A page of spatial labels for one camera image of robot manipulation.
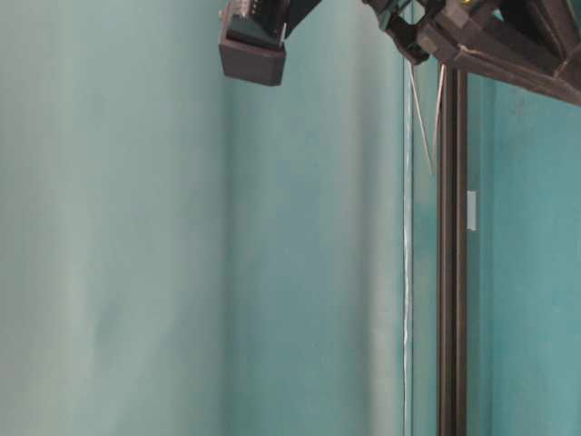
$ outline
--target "black metal frame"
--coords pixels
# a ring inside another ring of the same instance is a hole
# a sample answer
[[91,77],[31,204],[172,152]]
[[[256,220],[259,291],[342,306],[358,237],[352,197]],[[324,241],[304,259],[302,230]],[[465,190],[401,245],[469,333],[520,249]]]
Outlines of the black metal frame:
[[465,436],[468,75],[448,69],[438,178],[438,434]]

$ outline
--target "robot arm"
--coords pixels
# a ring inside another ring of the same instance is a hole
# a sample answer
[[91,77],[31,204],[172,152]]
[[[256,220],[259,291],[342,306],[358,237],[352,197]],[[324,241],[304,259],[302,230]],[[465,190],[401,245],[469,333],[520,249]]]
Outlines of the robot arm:
[[[413,64],[441,63],[581,105],[581,33],[570,0],[363,0]],[[231,0],[222,19],[226,75],[281,83],[288,36],[320,0]]]

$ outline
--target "white wire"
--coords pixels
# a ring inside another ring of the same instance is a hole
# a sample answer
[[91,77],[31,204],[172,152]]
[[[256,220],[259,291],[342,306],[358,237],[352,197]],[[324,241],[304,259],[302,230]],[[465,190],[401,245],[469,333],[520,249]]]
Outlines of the white wire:
[[409,78],[411,79],[411,89],[413,90],[414,93],[414,101],[416,102],[416,110],[418,111],[421,135],[424,140],[424,153],[426,155],[426,162],[428,163],[429,175],[434,175],[434,170],[432,168],[432,159],[429,156],[429,145],[428,145],[428,135],[426,134],[426,125],[424,123],[424,117],[421,114],[421,107],[419,106],[418,89],[416,89],[416,77],[414,75],[414,68],[411,65],[411,62],[408,62],[408,67],[409,67]]
[[444,94],[444,78],[446,77],[446,66],[442,64],[439,68],[438,100],[436,100],[436,119],[434,120],[434,136],[432,136],[432,156],[438,161],[438,128],[439,117],[442,109],[442,95]]

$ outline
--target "teal backdrop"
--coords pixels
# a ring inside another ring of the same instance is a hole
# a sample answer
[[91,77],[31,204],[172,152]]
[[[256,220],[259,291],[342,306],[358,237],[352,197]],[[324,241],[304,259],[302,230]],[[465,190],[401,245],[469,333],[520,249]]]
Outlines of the teal backdrop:
[[3,436],[403,432],[401,57],[328,1],[283,87],[234,83],[220,7],[0,4]]
[[469,433],[581,431],[581,110],[470,85]]

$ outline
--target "white tag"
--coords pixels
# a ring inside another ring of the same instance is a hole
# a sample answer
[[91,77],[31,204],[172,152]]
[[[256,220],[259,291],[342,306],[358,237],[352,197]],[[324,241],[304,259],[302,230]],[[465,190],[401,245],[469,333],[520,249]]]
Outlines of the white tag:
[[477,193],[476,191],[468,191],[467,195],[467,225],[471,232],[478,230],[478,207],[477,207]]

